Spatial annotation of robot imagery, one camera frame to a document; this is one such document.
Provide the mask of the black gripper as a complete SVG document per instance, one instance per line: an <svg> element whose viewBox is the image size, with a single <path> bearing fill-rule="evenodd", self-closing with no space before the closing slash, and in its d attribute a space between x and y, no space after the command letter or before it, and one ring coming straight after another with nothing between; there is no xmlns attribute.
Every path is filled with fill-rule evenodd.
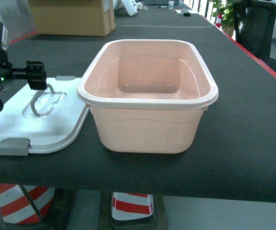
<svg viewBox="0 0 276 230"><path fill-rule="evenodd" d="M0 92L7 90L13 78L16 80L27 80L32 90L46 90L46 71L41 61L26 61L25 68L12 68L8 60L8 30L0 22Z"/></svg>

